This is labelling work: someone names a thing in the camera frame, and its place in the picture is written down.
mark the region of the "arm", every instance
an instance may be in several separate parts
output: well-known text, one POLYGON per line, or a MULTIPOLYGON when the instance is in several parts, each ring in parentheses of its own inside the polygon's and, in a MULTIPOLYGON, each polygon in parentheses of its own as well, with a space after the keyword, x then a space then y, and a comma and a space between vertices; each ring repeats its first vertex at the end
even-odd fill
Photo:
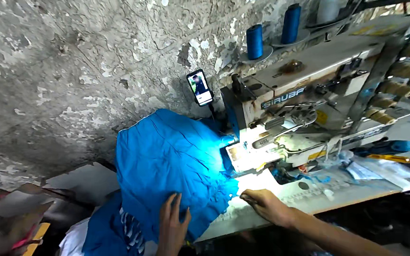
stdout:
POLYGON ((245 190, 241 198, 271 223, 303 234, 334 255, 393 256, 384 247, 282 203, 271 191, 245 190))
POLYGON ((179 222, 179 204, 181 194, 172 194, 162 205, 159 213, 159 245, 156 256, 177 256, 185 241, 188 225, 191 221, 189 207, 183 223, 179 222))

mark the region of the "phone screen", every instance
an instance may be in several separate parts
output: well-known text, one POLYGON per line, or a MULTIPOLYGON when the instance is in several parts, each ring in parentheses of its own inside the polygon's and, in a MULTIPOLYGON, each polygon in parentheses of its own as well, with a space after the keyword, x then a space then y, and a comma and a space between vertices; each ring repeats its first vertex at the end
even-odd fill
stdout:
POLYGON ((199 105, 204 105, 213 100, 202 71, 188 76, 188 82, 199 105))

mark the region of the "peeling wall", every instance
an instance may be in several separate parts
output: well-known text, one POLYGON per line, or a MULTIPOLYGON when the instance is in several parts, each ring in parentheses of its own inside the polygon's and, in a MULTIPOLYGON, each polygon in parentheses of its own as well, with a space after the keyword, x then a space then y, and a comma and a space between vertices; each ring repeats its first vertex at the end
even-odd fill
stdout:
POLYGON ((198 68, 223 109, 228 75, 270 64, 238 63, 245 30, 262 23, 270 39, 294 2, 308 12, 308 0, 0 0, 0 188, 111 162, 117 132, 158 108, 208 116, 185 79, 198 68))

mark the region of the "blue thread spool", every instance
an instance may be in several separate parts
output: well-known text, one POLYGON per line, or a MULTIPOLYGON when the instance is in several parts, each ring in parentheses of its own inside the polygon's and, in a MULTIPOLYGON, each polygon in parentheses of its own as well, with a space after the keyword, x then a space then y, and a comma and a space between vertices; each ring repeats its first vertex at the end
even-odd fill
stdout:
POLYGON ((281 43, 290 44, 297 40, 298 26, 300 25, 300 13, 302 8, 299 4, 290 5, 284 14, 281 43))
POLYGON ((263 54, 262 25, 257 24, 246 30, 248 59, 255 60, 263 54))

